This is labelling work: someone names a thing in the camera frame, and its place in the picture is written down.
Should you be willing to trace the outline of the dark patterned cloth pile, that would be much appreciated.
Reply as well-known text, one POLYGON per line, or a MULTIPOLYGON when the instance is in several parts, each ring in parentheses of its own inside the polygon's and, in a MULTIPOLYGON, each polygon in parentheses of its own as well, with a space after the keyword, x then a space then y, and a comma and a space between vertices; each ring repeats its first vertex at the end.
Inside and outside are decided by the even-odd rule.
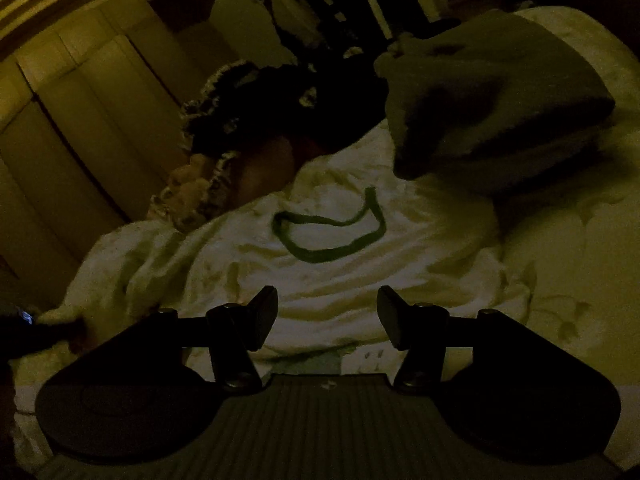
POLYGON ((180 110, 186 163, 146 216, 189 233, 285 188, 307 162, 357 142, 385 116, 388 85, 353 48, 325 66, 230 63, 180 110))

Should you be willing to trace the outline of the wooden panelled headboard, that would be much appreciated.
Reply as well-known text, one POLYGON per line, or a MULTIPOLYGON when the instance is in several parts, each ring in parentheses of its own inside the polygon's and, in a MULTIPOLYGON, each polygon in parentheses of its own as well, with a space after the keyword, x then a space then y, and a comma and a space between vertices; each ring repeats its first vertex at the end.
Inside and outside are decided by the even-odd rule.
POLYGON ((1 0, 1 272, 59 302, 184 157, 215 0, 1 0))

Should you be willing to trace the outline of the dark grey pillow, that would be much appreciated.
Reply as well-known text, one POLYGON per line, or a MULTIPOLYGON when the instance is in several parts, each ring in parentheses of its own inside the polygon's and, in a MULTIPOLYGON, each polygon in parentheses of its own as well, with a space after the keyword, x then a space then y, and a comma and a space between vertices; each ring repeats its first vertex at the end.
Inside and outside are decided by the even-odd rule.
POLYGON ((603 146, 615 100, 574 48, 526 18, 489 11, 378 57, 396 177, 434 176, 514 224, 616 165, 603 146))

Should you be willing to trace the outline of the pale bed sheet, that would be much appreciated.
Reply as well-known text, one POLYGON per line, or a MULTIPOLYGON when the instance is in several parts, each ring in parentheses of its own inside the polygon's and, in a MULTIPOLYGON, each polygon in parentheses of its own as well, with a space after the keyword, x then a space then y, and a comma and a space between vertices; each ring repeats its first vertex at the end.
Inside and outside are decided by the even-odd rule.
MULTIPOLYGON (((500 223, 484 198, 456 191, 434 176, 419 179, 431 178, 454 196, 491 206, 502 263, 530 291, 526 315, 513 319, 616 388, 620 376, 638 370, 636 362, 616 359, 606 365, 590 352, 606 333, 605 306, 623 307, 639 289, 639 64, 620 40, 582 12, 552 6, 508 14, 548 29, 601 76, 616 103, 613 125, 603 137, 615 167, 575 195, 514 224, 500 223)), ((160 309, 172 308, 152 307, 131 325, 160 309)), ((395 388, 405 355, 393 347, 379 318, 384 338, 373 344, 270 360, 259 357, 262 348, 253 352, 262 388, 229 394, 213 423, 171 456, 141 465, 81 463, 51 451, 36 416, 37 394, 56 373, 131 325, 98 341, 83 320, 49 324, 43 315, 32 318, 9 308, 1 323, 1 474, 6 479, 556 476, 550 462, 539 457, 478 448, 448 425, 431 399, 395 388)), ((601 479, 618 469, 604 453, 571 460, 578 460, 582 479, 601 479)))

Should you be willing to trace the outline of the white small shirt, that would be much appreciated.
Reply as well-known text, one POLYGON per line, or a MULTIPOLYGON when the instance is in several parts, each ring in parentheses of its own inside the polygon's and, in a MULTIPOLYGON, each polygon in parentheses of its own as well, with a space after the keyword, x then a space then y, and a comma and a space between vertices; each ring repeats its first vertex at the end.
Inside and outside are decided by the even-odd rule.
POLYGON ((43 321, 83 320, 106 341, 152 307, 201 315, 271 285, 279 316, 259 351, 270 360, 381 341, 385 285, 462 318, 485 308, 524 318, 530 291, 502 263, 491 206, 431 178, 397 179, 393 154, 378 126, 303 166, 285 190, 192 233, 153 220, 106 234, 43 321))

